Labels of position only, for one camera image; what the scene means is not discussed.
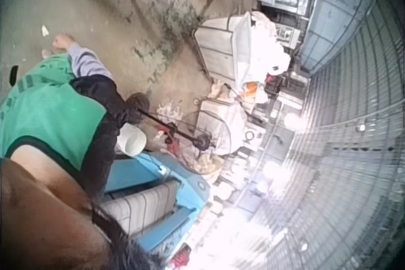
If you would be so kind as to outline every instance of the gray sleeve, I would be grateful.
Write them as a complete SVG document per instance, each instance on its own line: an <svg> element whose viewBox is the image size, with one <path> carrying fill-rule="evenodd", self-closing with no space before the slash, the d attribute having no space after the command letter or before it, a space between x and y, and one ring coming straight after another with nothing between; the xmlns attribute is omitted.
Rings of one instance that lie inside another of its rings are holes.
<svg viewBox="0 0 405 270"><path fill-rule="evenodd" d="M111 73L100 62L100 59L93 51L80 47L75 42L70 46L68 53L72 58L72 70L76 77L104 75L113 79Z"/></svg>

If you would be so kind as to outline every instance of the white cup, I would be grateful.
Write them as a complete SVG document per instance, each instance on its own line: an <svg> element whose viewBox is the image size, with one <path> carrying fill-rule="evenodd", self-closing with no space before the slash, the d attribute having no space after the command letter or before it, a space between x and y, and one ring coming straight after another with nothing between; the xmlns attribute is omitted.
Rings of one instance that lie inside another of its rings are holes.
<svg viewBox="0 0 405 270"><path fill-rule="evenodd" d="M120 150L130 157L139 155L146 146L146 135L136 126L125 123L117 138Z"/></svg>

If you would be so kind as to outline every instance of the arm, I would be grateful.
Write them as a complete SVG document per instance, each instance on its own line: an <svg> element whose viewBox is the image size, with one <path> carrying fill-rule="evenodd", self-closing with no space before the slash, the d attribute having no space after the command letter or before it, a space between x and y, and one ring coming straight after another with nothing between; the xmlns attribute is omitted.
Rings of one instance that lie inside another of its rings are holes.
<svg viewBox="0 0 405 270"><path fill-rule="evenodd" d="M103 75L113 79L111 73L100 62L97 55L75 42L72 36L59 34L55 37L53 46L69 53L72 58L72 72L76 77Z"/></svg>
<svg viewBox="0 0 405 270"><path fill-rule="evenodd" d="M72 43L67 51L72 58L72 70L76 77L104 75L113 79L93 51L80 47L77 42Z"/></svg>

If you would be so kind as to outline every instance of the hand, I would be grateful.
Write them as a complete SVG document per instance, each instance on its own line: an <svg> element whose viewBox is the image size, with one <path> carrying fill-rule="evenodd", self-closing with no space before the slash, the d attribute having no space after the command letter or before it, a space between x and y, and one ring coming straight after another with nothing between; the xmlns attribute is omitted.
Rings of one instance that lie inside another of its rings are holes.
<svg viewBox="0 0 405 270"><path fill-rule="evenodd" d="M55 37L52 45L61 50L69 50L69 47L75 42L75 39L68 34L59 34Z"/></svg>

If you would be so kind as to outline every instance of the concrete floor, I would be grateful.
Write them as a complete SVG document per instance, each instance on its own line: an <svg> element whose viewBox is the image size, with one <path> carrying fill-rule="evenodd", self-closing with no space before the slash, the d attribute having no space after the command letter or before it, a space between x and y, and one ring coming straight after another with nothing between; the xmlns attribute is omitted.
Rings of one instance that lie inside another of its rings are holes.
<svg viewBox="0 0 405 270"><path fill-rule="evenodd" d="M195 111L192 101L209 92L210 81L201 73L192 29L255 6L255 0L0 0L0 100L9 91L10 68L19 65L22 76L55 34L66 32L96 51L124 98L147 92L153 107L171 99L185 113ZM42 36L42 25L49 36Z"/></svg>

